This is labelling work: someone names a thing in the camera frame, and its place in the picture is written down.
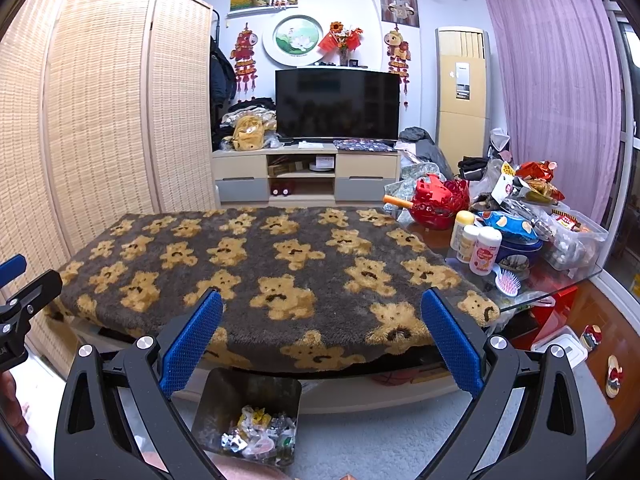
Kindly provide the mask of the person's left hand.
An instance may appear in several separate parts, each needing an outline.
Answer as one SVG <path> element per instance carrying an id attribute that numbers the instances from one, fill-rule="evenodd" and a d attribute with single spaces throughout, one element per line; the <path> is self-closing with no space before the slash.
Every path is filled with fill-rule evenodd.
<path id="1" fill-rule="evenodd" d="M 0 390 L 6 421 L 21 437 L 25 437 L 28 433 L 28 423 L 17 400 L 15 379 L 8 370 L 1 373 Z"/>

